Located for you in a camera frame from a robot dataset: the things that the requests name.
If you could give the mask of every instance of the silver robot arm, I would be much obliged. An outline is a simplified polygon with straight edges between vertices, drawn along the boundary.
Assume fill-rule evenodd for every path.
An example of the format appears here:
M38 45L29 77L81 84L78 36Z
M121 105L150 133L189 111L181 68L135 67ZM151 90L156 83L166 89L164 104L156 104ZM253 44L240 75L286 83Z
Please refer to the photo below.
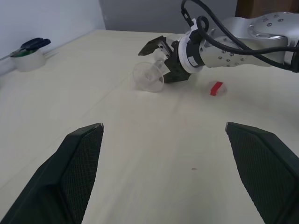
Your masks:
M233 17L226 19L223 25L240 41L251 49L271 47L295 47L299 41L299 14L271 13L254 19ZM239 48L218 28L209 32L216 41L233 48ZM235 67L241 64L270 66L253 57L236 55L221 50L207 41L200 43L200 56L207 67ZM274 52L264 55L278 62L291 65L293 52Z

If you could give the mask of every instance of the gray wall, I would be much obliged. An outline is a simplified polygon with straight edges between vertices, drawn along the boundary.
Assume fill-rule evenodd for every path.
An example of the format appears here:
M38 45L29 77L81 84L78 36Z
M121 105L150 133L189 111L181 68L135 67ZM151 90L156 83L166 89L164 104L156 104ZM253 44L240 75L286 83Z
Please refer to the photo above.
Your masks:
M221 20L235 15L237 0L203 2ZM188 30L188 24L180 13L181 0L100 0L100 4L106 29L161 33L184 33ZM186 8L192 18L207 16L193 2L187 2Z

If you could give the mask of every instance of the white ring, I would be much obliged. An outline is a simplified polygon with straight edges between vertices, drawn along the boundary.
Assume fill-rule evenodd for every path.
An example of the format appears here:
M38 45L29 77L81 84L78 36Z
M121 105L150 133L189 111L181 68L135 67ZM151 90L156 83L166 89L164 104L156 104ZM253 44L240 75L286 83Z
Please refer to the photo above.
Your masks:
M179 61L181 62L183 69L186 72L193 74L193 73L197 73L197 72L201 71L203 66L194 68L190 64L188 57L187 57L187 43L189 42L189 40L190 40L189 36L184 36L180 40L180 42L178 44L178 58L179 58Z

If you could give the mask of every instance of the white tape roll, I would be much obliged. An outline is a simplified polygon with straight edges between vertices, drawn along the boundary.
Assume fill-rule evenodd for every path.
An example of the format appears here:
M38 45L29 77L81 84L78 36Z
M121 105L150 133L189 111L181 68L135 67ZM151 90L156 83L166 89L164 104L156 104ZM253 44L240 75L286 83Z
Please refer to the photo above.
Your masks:
M46 64L46 59L40 50L23 57L11 57L17 70L21 72L33 71Z

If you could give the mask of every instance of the blue handle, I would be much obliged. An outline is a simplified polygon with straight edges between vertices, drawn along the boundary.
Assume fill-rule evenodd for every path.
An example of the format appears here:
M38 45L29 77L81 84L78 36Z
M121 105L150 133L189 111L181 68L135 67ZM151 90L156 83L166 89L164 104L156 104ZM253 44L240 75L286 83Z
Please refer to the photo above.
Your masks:
M43 41L43 38L41 38L41 37L34 38L34 39L30 40L30 41L27 41L26 43L23 43L23 44L21 45L21 48L22 48L22 49L25 49L26 47L28 47L28 46L30 46L30 45L32 45L32 44L34 44L34 43L41 42L41 41Z
M44 39L42 41L32 42L32 44L25 46L24 49L25 50L37 50L44 46L47 46L50 43L51 43L51 41L49 39Z

